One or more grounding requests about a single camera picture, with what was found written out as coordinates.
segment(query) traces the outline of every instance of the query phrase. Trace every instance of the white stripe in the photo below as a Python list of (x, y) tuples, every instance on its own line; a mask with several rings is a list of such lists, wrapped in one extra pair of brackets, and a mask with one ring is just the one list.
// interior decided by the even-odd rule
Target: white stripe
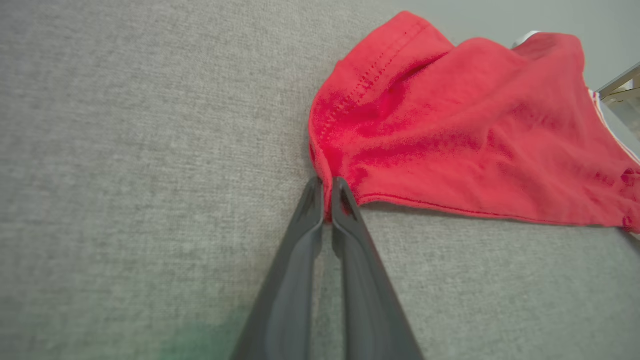
[(611, 128), (609, 127), (609, 125), (607, 125), (607, 122), (604, 120), (604, 115), (602, 115), (602, 109), (600, 108), (600, 103), (601, 103), (600, 94), (598, 94), (597, 92), (591, 91), (591, 89), (589, 89), (589, 95), (591, 96), (593, 107), (596, 109), (596, 113), (598, 113), (598, 117), (600, 118), (602, 125), (604, 125), (604, 127), (606, 127), (607, 130), (609, 130), (609, 133), (611, 134), (611, 136), (613, 136), (613, 138), (616, 139), (616, 142), (618, 143), (618, 145), (620, 145), (620, 147), (627, 153), (627, 155), (629, 155), (629, 157), (632, 158), (636, 162), (636, 164), (640, 165), (640, 159), (638, 159), (637, 155), (633, 151), (631, 151), (631, 149), (629, 149), (624, 143), (622, 143), (620, 139), (618, 139), (616, 134), (614, 134), (613, 131), (611, 131)]

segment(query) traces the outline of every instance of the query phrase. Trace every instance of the red cloth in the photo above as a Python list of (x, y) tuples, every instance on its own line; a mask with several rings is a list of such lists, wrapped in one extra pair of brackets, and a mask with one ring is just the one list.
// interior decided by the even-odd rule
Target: red cloth
[(640, 229), (640, 166), (599, 116), (578, 38), (454, 47), (403, 12), (338, 62), (314, 100), (310, 153), (325, 186), (490, 218)]

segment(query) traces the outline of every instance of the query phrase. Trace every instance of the gray upholstery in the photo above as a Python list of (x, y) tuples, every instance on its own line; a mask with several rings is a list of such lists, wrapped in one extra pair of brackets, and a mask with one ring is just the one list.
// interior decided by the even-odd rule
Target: gray upholstery
[[(314, 95), (399, 10), (0, 3), (0, 357), (227, 357), (314, 173)], [(429, 359), (640, 354), (640, 250), (621, 231), (364, 216)], [(328, 242), (315, 289), (313, 358), (340, 359)]]

